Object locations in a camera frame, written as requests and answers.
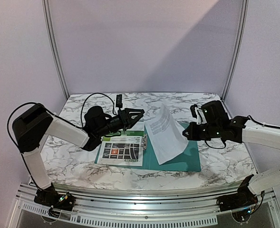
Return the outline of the white text paper sheet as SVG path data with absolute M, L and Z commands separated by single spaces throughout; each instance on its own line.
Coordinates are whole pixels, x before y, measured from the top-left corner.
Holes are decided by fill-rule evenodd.
M 183 153 L 188 145 L 188 140 L 182 136 L 184 128 L 164 104 L 155 118 L 145 121 L 145 129 L 159 165 Z

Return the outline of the teal file folder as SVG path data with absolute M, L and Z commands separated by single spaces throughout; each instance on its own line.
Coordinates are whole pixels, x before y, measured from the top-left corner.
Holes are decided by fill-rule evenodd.
M 103 138 L 96 164 L 153 171 L 200 172 L 197 142 L 175 120 L 138 122 L 121 136 Z

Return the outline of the green map flyer sheet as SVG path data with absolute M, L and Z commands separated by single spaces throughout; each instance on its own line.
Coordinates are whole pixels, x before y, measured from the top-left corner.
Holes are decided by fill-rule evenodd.
M 103 137 L 95 164 L 141 167 L 144 157 L 141 147 L 143 135 L 144 131 L 125 131 L 119 136 Z

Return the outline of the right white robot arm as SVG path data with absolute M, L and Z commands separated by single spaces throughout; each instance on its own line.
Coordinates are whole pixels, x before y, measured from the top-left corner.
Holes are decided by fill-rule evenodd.
M 220 139 L 234 143 L 252 143 L 280 150 L 280 126 L 269 125 L 254 120 L 250 115 L 229 118 L 220 101 L 211 101 L 190 107 L 196 122 L 189 123 L 182 135 L 189 141 Z M 254 201 L 258 194 L 280 185 L 280 165 L 260 174 L 246 177 L 233 195 L 233 203 L 244 207 Z

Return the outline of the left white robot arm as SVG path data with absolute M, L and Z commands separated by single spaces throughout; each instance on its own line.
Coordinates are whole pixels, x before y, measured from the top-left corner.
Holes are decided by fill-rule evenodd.
M 40 199 L 48 206 L 55 206 L 58 202 L 57 193 L 49 189 L 51 181 L 40 155 L 43 138 L 53 136 L 90 152 L 102 143 L 104 136 L 132 128 L 144 113 L 143 109 L 125 108 L 111 116 L 102 107 L 93 106 L 85 114 L 85 125 L 77 127 L 51 113 L 42 104 L 35 103 L 17 117 L 12 123 L 17 148 L 33 182 L 41 190 Z

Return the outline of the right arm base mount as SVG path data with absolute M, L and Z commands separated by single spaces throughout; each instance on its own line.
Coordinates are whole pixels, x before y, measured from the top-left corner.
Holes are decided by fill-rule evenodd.
M 263 202 L 265 191 L 261 192 L 261 202 L 258 205 L 258 197 L 256 193 L 252 193 L 248 188 L 238 188 L 234 194 L 222 195 L 217 198 L 216 204 L 220 207 L 220 211 L 234 210 L 245 208 L 248 214 L 254 213 Z

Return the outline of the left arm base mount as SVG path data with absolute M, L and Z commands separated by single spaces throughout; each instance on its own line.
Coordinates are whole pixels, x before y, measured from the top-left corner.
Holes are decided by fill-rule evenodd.
M 55 189 L 37 190 L 34 202 L 59 210 L 72 211 L 76 198 L 69 192 L 59 194 Z

